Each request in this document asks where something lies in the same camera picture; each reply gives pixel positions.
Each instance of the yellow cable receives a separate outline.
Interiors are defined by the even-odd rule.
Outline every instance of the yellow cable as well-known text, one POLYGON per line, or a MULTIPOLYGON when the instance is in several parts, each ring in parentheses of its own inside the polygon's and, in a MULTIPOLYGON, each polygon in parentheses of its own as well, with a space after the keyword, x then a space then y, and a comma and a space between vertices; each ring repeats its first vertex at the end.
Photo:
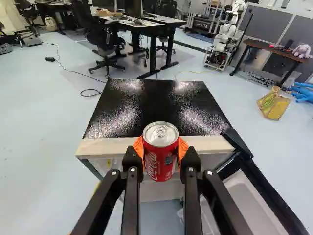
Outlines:
POLYGON ((207 71, 203 71, 203 72, 193 72, 193 71, 189 71, 189 70, 184 70, 184 71, 180 71, 180 72, 176 73, 176 74, 174 75, 174 78, 175 78, 175 80, 177 80, 177 79, 176 79, 176 75, 178 75, 178 74, 180 74, 180 73, 182 73, 182 72, 190 72, 190 73, 195 73, 195 74, 201 74, 201 73, 205 73, 205 72, 214 72, 214 71, 216 71, 216 70, 218 70, 218 69, 219 69, 219 67, 216 68, 215 70, 207 70, 207 71))

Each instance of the white humanoid robot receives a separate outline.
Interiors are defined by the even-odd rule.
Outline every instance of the white humanoid robot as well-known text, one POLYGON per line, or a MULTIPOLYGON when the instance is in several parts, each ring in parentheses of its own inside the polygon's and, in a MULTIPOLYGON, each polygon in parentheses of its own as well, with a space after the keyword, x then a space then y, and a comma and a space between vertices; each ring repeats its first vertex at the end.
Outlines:
POLYGON ((231 57, 235 46, 231 39, 236 33, 236 23, 238 21, 238 11, 243 11, 246 4, 243 0, 235 0, 232 4, 232 10, 226 11, 225 24, 220 27, 220 32, 215 36, 213 45, 206 51, 204 66, 211 66, 217 70, 223 71, 231 57))
POLYGON ((220 27, 220 32, 213 41, 214 50, 224 51, 228 39, 235 35, 238 11, 243 11, 245 6, 246 4, 243 0, 236 0, 232 4, 232 10, 226 11, 226 23, 220 27))

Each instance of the plush toy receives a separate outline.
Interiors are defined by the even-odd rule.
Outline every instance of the plush toy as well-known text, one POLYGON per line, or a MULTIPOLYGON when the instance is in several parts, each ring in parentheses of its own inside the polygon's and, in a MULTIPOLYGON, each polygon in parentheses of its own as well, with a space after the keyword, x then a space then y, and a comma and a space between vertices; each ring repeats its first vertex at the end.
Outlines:
POLYGON ((310 56, 311 47, 308 44, 301 44, 297 46, 295 50, 293 50, 293 55, 299 58, 308 58, 310 56))

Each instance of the red soda can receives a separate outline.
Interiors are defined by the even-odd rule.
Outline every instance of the red soda can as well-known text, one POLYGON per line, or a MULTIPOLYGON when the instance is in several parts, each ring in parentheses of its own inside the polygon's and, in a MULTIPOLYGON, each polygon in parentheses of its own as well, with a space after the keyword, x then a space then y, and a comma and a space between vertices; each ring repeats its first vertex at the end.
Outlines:
POLYGON ((179 133, 164 121, 150 123, 143 129, 145 168, 151 179, 166 181, 175 170, 179 133))

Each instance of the office desk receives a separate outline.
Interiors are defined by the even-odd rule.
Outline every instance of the office desk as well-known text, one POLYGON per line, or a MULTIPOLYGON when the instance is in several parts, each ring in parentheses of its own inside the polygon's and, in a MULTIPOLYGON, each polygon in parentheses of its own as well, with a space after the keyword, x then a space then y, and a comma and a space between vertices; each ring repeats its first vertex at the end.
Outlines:
MULTIPOLYGON (((197 149, 204 165, 215 167, 233 151, 220 136, 230 123, 203 82, 109 79, 76 156, 102 179, 108 161, 110 167, 119 167, 127 146, 154 121, 175 125, 179 135, 197 149)), ((157 183, 145 177, 141 202, 180 198, 183 185, 179 177, 173 180, 179 190, 171 188, 172 181, 157 183)))
POLYGON ((175 18, 170 18, 170 17, 166 17, 166 16, 160 16, 160 15, 156 15, 156 14, 151 14, 151 15, 155 15, 156 17, 144 16, 142 18, 145 20, 156 22, 156 23, 165 24, 166 29, 167 29, 167 35, 169 37, 168 38, 168 44, 167 44, 168 53, 166 54, 166 64, 161 67, 161 70, 164 70, 168 67, 171 67, 171 66, 178 64, 177 61, 171 63, 174 34, 175 34, 176 28, 180 27, 182 25, 185 25, 186 21, 175 19, 175 18))
MULTIPOLYGON (((98 16, 101 19, 112 20, 109 16, 98 16)), ((165 31, 165 25, 151 22, 147 20, 143 20, 143 25, 136 25, 132 21, 129 20, 119 20, 118 28, 128 30, 132 32, 132 40, 133 40, 133 52, 132 53, 139 53, 142 52, 140 50, 139 45, 139 36, 140 34, 148 36, 151 38, 150 41, 150 71, 139 76, 137 79, 144 79, 153 74, 160 72, 160 70, 156 69, 156 47, 157 47, 157 36, 165 31)))
MULTIPOLYGON (((104 20, 112 20, 109 16, 99 16, 104 20)), ((168 67, 178 64, 178 62, 172 62, 172 50, 173 50, 173 41, 175 28, 181 25, 184 25, 186 21, 173 19, 164 16, 158 17, 142 17, 143 25, 136 25, 129 20, 119 20, 119 28, 128 30, 132 32, 132 42, 133 42, 133 52, 139 53, 142 52, 139 45, 139 36, 145 35, 151 38, 150 42, 150 72, 145 73, 138 77, 138 79, 147 78, 153 74, 160 72, 156 69, 156 47, 157 47, 157 37, 159 36, 168 36, 168 49, 166 56, 166 64, 162 66, 161 69, 164 70, 168 67)))
POLYGON ((283 77, 283 79, 277 83, 277 85, 279 87, 281 87, 284 82, 288 79, 288 77, 291 75, 291 73, 298 67, 298 65, 300 63, 303 63, 306 61, 305 58, 303 59, 300 59, 299 57, 295 57, 291 51, 287 52, 287 51, 280 51, 280 50, 277 50, 275 48, 272 48, 272 47, 269 47, 269 44, 268 43, 265 43, 265 42, 262 42, 262 41, 258 41, 258 40, 253 40, 253 39, 246 39, 243 41, 243 43, 246 44, 246 48, 242 54, 242 56, 240 57, 239 61, 238 61, 238 64, 236 65, 234 71, 230 74, 230 76, 233 76, 234 74, 237 73, 237 71, 239 70, 240 68, 240 64, 242 63, 246 53, 248 52, 248 50, 250 48, 258 48, 258 49, 262 49, 262 50, 267 50, 269 52, 272 52, 272 53, 275 53, 277 55, 281 55, 281 56, 284 56, 284 57, 287 57, 287 58, 290 58, 293 60, 293 66, 291 67, 291 69, 286 73, 286 75, 283 77))
POLYGON ((41 19, 43 20, 45 24, 45 17, 47 15, 54 18, 58 29, 61 34, 65 35, 65 33, 61 29, 60 23, 58 23, 56 18, 56 12, 59 12, 64 24, 64 27, 67 29, 76 29, 79 27, 78 21, 75 19, 75 25, 73 24, 73 21, 70 22, 70 15, 68 14, 69 11, 72 11, 72 3, 63 3, 63 2, 49 2, 45 0, 37 0, 35 1, 36 7, 40 13, 41 19))

